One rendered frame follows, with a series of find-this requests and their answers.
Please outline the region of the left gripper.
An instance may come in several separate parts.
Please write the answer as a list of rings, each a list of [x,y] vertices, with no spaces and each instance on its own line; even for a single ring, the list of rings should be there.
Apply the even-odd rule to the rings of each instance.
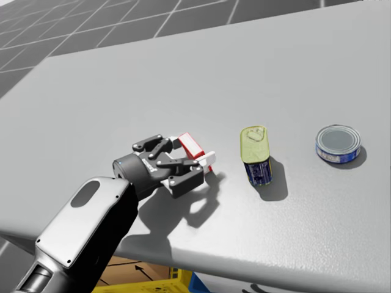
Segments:
[[[157,166],[148,158],[156,159],[162,152],[170,153],[181,148],[178,137],[163,137],[161,134],[133,144],[135,153],[116,159],[112,163],[114,175],[129,181],[135,188],[139,201],[149,197],[162,185],[172,198],[179,198],[204,183],[205,175],[216,162],[216,153],[210,151],[197,159],[159,159]]]

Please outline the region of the red and white carton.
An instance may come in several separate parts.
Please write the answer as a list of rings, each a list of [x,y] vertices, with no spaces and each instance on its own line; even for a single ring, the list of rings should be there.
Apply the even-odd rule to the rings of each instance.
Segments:
[[[216,162],[216,153],[214,151],[206,153],[188,132],[178,136],[178,140],[184,148],[187,157],[190,160],[197,161],[203,168],[204,175],[212,171],[211,166]]]

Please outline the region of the brown box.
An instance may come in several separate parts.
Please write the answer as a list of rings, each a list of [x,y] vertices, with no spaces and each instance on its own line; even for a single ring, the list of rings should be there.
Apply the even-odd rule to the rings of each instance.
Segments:
[[[97,286],[166,280],[169,267],[113,256]]]

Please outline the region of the yellow box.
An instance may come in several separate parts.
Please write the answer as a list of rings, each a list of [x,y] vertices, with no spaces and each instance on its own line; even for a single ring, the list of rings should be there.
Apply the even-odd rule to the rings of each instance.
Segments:
[[[169,279],[97,286],[92,293],[190,293],[192,272],[170,268]]]

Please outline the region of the green and blue rectangular can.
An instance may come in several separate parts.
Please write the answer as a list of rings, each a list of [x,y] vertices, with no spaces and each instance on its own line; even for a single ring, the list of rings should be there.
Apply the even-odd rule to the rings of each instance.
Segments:
[[[253,186],[265,186],[272,181],[272,168],[267,128],[250,126],[240,133],[241,160],[249,182]]]

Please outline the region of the blue flat can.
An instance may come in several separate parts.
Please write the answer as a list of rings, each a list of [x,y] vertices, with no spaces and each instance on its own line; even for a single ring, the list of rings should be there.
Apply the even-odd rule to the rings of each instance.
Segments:
[[[329,125],[319,130],[315,138],[316,154],[326,162],[347,164],[361,151],[362,139],[350,126]]]

